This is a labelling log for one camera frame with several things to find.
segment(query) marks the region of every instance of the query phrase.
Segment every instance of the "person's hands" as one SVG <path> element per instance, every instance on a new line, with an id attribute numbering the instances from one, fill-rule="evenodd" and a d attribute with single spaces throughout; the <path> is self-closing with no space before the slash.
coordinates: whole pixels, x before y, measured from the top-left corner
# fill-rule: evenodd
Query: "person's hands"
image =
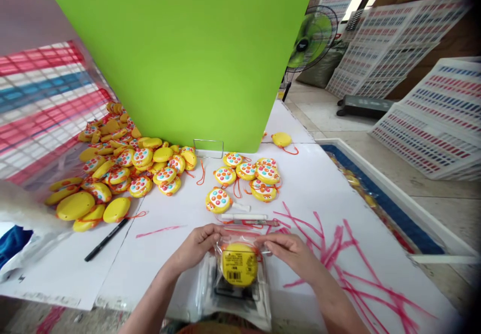
<path id="1" fill-rule="evenodd" d="M 209 224 L 195 228 L 167 261 L 170 270 L 180 275 L 197 265 L 221 236 L 226 236 L 222 226 Z"/>
<path id="2" fill-rule="evenodd" d="M 307 245 L 297 235 L 269 234 L 256 239 L 258 245 L 265 246 L 273 255 L 288 264 L 306 283 L 314 286 L 327 270 Z"/>

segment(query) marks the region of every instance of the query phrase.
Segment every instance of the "white tiled floor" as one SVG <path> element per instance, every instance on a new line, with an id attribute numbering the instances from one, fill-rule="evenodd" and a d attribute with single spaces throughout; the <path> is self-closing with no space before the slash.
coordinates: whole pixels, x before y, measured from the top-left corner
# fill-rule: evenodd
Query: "white tiled floor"
<path id="1" fill-rule="evenodd" d="M 326 90 L 293 81 L 287 106 L 314 139 L 340 138 L 404 192 L 474 248 L 481 247 L 481 183 L 432 181 L 366 132 L 375 120 L 336 116 L 339 99 Z M 421 269 L 464 314 L 477 285 L 479 265 L 421 265 Z"/>

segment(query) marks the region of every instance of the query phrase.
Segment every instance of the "barcode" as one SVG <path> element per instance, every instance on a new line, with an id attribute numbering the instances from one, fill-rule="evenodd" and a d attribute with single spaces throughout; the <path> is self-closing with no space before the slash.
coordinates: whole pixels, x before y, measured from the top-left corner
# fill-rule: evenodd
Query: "barcode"
<path id="1" fill-rule="evenodd" d="M 228 271 L 227 276 L 229 277 L 229 280 L 240 280 L 241 279 L 241 272 L 240 271 Z"/>

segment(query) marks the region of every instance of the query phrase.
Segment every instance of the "floor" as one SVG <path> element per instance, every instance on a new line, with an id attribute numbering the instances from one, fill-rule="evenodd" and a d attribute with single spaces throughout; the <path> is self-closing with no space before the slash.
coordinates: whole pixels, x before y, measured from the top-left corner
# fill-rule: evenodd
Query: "floor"
<path id="1" fill-rule="evenodd" d="M 366 133 L 374 120 L 337 117 L 337 101 L 337 97 L 325 90 L 294 81 L 286 105 L 314 139 L 341 138 L 451 231 L 472 247 L 480 247 L 481 184 L 426 179 Z M 421 268 L 461 315 L 465 315 L 480 266 L 437 264 Z M 0 297 L 0 308 L 0 334 L 116 333 L 128 317 L 126 313 L 100 308 L 91 312 L 73 309 L 59 312 L 50 305 L 3 297 Z M 287 331 L 291 330 L 275 327 L 275 332 Z"/>

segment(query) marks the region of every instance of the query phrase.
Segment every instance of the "green panel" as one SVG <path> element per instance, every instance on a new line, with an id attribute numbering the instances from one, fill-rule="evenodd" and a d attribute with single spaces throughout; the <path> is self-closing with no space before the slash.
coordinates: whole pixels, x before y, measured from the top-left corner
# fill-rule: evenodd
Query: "green panel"
<path id="1" fill-rule="evenodd" d="M 309 0 L 57 0 L 144 136 L 255 152 Z"/>

